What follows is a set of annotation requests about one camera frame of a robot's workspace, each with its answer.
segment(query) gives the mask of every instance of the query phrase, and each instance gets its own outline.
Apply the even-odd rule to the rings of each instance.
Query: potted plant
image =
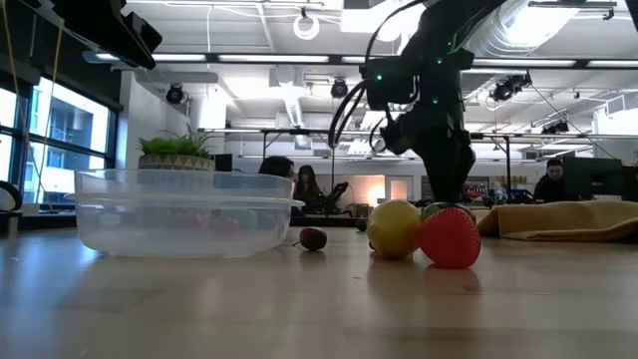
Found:
[[[144,154],[140,156],[138,169],[214,171],[215,162],[205,145],[212,134],[185,125],[187,132],[183,136],[167,132],[168,138],[140,139],[138,148]]]

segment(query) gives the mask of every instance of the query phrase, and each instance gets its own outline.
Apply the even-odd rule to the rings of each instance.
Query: woman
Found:
[[[306,206],[303,208],[305,212],[314,212],[322,196],[323,193],[317,184],[314,170],[310,166],[302,166],[301,169],[299,169],[294,198],[306,203]]]
[[[283,156],[271,156],[261,163],[259,173],[261,175],[278,176],[294,180],[295,164]],[[303,212],[301,209],[293,206],[292,216],[303,216]]]

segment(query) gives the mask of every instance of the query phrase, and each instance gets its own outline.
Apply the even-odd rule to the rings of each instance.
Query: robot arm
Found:
[[[386,148],[396,155],[413,150],[421,157],[436,201],[459,201],[476,161],[464,127],[461,92],[461,70],[472,65],[474,54],[460,44],[504,1],[440,0],[428,7],[402,55],[367,61],[361,68],[364,81],[344,100],[361,90],[358,102],[365,88],[370,108],[387,114],[388,125],[381,129]],[[390,117],[388,103],[413,102],[413,108],[397,120]],[[331,126],[333,140],[341,111]]]

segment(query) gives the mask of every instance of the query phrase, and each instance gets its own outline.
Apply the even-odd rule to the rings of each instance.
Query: tan cloth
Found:
[[[480,235],[522,240],[606,241],[636,229],[638,203],[619,200],[500,205],[478,222]]]

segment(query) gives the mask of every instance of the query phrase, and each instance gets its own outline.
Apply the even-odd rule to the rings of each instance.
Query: speaker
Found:
[[[232,172],[232,154],[212,155],[210,159],[215,161],[216,171]]]

